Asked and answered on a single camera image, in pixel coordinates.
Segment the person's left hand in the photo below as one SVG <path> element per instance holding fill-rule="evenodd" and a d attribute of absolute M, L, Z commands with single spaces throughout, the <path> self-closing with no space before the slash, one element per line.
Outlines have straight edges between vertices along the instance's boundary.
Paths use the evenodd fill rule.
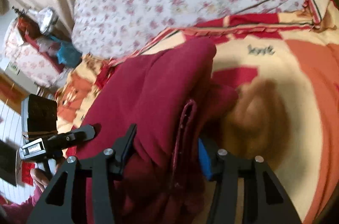
<path fill-rule="evenodd" d="M 52 172 L 53 175 L 55 175 L 58 172 L 59 168 L 64 163 L 64 161 L 65 161 L 65 157 L 62 157 L 56 162 L 55 170 L 54 172 Z M 50 179 L 47 178 L 45 173 L 38 168 L 32 168 L 30 170 L 30 175 L 31 175 L 31 178 L 33 179 L 33 184 L 41 192 L 44 192 L 44 190 L 46 189 L 46 187 L 48 186 L 50 182 Z"/>

